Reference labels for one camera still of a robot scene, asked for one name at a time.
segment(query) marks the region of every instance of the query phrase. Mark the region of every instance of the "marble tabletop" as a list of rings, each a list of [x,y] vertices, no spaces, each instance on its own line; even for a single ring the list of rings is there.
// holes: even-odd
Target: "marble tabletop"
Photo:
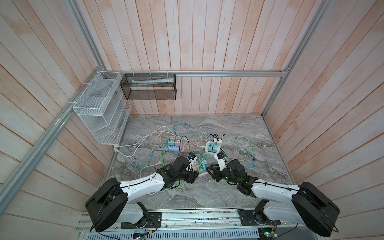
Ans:
[[[157,130],[161,126],[173,129],[173,125],[177,122],[186,122],[190,125],[188,127],[184,124],[178,124],[176,126],[178,134],[190,130],[197,133],[198,128],[203,126],[210,127],[210,134],[225,134],[222,147],[225,153],[232,159],[244,159],[244,154],[241,151],[242,147],[234,144],[233,138],[236,136],[248,137],[256,147],[256,151],[253,152],[256,156],[256,167],[252,170],[246,169],[246,172],[251,176],[259,177],[266,181],[292,184],[263,119],[256,114],[130,116],[122,139],[122,145],[136,143],[142,136]],[[206,133],[207,129],[201,128],[199,132]],[[192,132],[187,132],[185,136],[190,141],[197,140]],[[198,134],[196,136],[199,140],[202,139]],[[244,138],[236,139],[236,142],[245,145],[247,148],[251,147]],[[134,150],[132,147],[122,147],[120,149],[126,155],[131,155]],[[134,155],[136,161],[142,164],[146,163],[152,150],[152,146],[147,141],[144,141]],[[154,151],[150,165],[159,162],[160,155],[161,151]],[[171,163],[176,156],[177,153],[175,152],[167,152],[164,162]],[[115,177],[118,181],[139,178],[140,168],[133,167],[131,161],[132,158],[126,158],[118,154],[111,177]],[[216,163],[215,159],[211,156],[207,158],[207,161],[208,163]],[[252,165],[252,159],[249,154],[241,163],[245,166]],[[153,172],[153,167],[147,167],[142,170],[142,176]],[[245,196],[235,186],[227,184],[226,181],[216,182],[210,175],[206,175],[198,177],[193,184],[184,182],[178,188],[163,190],[154,195],[147,194],[135,199],[133,202],[142,202],[147,209],[246,208],[255,207],[259,199]]]

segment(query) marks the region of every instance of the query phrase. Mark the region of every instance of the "black mesh basket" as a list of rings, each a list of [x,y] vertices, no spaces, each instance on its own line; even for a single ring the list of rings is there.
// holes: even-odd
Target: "black mesh basket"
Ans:
[[[176,100],[175,74],[126,73],[120,86],[127,100]]]

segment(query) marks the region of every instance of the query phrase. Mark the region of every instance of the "white mesh file organizer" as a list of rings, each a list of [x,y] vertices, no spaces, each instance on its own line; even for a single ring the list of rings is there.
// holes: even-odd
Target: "white mesh file organizer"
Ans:
[[[123,92],[115,93],[120,73],[99,72],[73,109],[99,144],[119,144],[131,112]]]

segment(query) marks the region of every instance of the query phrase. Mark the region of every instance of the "wooden plank wall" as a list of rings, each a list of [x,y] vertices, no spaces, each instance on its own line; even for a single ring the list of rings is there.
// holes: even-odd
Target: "wooden plank wall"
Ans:
[[[297,183],[340,207],[332,239],[384,236],[383,13],[335,1],[266,115]]]
[[[108,70],[284,69],[320,0],[77,0]],[[177,78],[132,114],[261,113],[278,78]]]
[[[0,1],[0,184],[96,67],[65,1]],[[1,239],[71,239],[111,150],[77,116],[0,217]]]

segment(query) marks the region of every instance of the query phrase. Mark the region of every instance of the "wood panel wall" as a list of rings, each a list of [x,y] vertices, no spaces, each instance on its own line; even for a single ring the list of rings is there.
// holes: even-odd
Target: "wood panel wall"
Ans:
[[[266,115],[297,183],[341,209],[332,239],[384,236],[383,13],[335,1]]]
[[[320,0],[77,0],[108,70],[280,70]],[[261,113],[279,78],[177,78],[132,114]]]
[[[0,184],[96,67],[60,0],[0,1]],[[71,239],[111,150],[73,116],[0,217],[1,239]]]

